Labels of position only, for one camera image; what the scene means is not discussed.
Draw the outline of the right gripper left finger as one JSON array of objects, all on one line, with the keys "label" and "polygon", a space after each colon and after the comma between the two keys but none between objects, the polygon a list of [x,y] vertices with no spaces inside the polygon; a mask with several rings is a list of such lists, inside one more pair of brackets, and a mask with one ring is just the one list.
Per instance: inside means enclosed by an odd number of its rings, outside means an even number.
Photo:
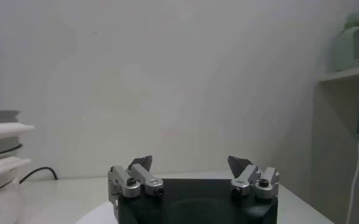
[{"label": "right gripper left finger", "polygon": [[153,176],[149,171],[152,156],[135,158],[127,168],[112,166],[108,172],[108,200],[115,202],[119,197],[137,198],[144,193],[153,197],[162,197],[164,182]]}]

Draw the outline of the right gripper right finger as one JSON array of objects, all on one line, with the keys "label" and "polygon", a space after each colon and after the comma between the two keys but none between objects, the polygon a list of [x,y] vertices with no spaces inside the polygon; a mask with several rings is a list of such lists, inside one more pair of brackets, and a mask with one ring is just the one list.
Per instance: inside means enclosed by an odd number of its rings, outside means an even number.
[{"label": "right gripper right finger", "polygon": [[234,179],[230,181],[233,198],[247,197],[253,194],[259,199],[273,199],[279,194],[279,173],[274,167],[262,172],[248,159],[228,156],[227,162]]}]

